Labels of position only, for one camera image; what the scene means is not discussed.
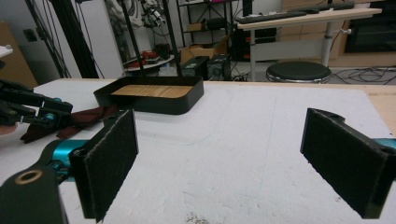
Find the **black tray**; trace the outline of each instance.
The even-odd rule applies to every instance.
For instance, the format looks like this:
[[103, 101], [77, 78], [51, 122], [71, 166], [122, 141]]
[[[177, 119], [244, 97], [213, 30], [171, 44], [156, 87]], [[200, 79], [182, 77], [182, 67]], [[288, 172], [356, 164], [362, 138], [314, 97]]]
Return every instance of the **black tray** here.
[[180, 115], [204, 95], [201, 77], [123, 77], [95, 91], [99, 105]]

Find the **white table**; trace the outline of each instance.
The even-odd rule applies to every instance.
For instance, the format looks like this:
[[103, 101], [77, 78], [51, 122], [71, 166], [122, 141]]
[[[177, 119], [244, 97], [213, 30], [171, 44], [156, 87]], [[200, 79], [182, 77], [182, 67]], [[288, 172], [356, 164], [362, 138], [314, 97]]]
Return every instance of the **white table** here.
[[[80, 111], [97, 107], [92, 93], [109, 82], [63, 79], [35, 92]], [[135, 113], [139, 155], [105, 223], [394, 223], [395, 185], [381, 218], [361, 220], [300, 153], [308, 107], [339, 114], [369, 137], [391, 137], [360, 90], [206, 82], [187, 114]], [[102, 127], [74, 139], [90, 139]], [[25, 145], [19, 138], [26, 128], [0, 136], [0, 183], [56, 139]], [[75, 184], [60, 189], [70, 223], [94, 223], [82, 215]]]
[[[262, 21], [249, 24], [238, 24], [238, 28], [250, 31], [250, 74], [251, 80], [256, 81], [256, 61], [273, 59], [291, 59], [298, 57], [321, 56], [321, 63], [329, 64], [330, 49], [332, 47], [333, 23], [335, 21], [356, 20], [372, 17], [373, 14], [381, 13], [376, 8], [352, 8], [337, 11], [321, 11], [319, 14], [309, 14], [302, 17], [287, 18], [276, 21]], [[326, 35], [318, 40], [300, 40], [289, 42], [274, 42], [256, 45], [255, 30], [274, 27], [286, 27], [311, 23], [327, 22]]]
[[0, 46], [0, 58], [12, 53], [12, 47], [10, 45]]

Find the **keyboard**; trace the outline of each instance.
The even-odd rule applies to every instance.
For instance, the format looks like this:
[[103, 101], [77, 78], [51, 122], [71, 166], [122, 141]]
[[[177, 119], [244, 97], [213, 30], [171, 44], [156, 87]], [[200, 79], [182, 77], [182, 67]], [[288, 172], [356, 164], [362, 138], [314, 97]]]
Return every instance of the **keyboard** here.
[[238, 19], [236, 19], [236, 21], [241, 24], [248, 24], [248, 23], [260, 22], [260, 21], [276, 21], [276, 20], [282, 20], [282, 19], [286, 19], [286, 18], [301, 17], [301, 16], [305, 16], [305, 15], [306, 15], [306, 12], [294, 11], [294, 12], [284, 12], [284, 13], [267, 15], [267, 16], [238, 18]]
[[330, 8], [332, 8], [333, 10], [344, 10], [344, 9], [351, 9], [353, 7], [355, 7], [355, 2], [348, 1], [348, 2], [331, 3], [331, 4], [321, 4], [312, 7], [297, 7], [290, 9], [288, 12], [302, 11], [302, 12], [306, 12], [307, 14], [316, 14], [319, 13], [320, 11], [329, 10]]

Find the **table leg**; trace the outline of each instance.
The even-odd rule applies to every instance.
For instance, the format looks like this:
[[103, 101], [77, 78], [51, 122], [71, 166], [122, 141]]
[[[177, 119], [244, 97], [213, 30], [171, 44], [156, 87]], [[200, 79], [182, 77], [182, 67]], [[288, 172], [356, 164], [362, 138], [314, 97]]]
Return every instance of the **table leg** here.
[[321, 63], [329, 66], [330, 50], [332, 48], [332, 21], [327, 22], [326, 35], [321, 50]]
[[256, 81], [256, 36], [255, 31], [250, 31], [250, 80]]

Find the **white tabletop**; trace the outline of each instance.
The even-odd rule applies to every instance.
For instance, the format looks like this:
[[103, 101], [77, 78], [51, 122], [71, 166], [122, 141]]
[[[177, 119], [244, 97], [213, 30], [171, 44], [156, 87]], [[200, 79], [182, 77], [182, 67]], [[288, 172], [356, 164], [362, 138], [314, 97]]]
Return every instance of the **white tabletop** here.
[[[80, 111], [97, 107], [93, 92], [109, 82], [56, 80], [35, 92]], [[381, 218], [362, 220], [300, 153], [308, 107], [339, 114], [369, 137], [391, 137], [363, 91], [206, 82], [184, 115], [135, 113], [139, 154], [105, 223], [394, 223], [394, 185]], [[0, 136], [2, 183], [56, 139], [25, 145], [26, 128]], [[94, 223], [83, 218], [75, 184], [60, 188], [70, 223]]]
[[0, 58], [12, 53], [12, 47], [10, 45], [0, 46]]

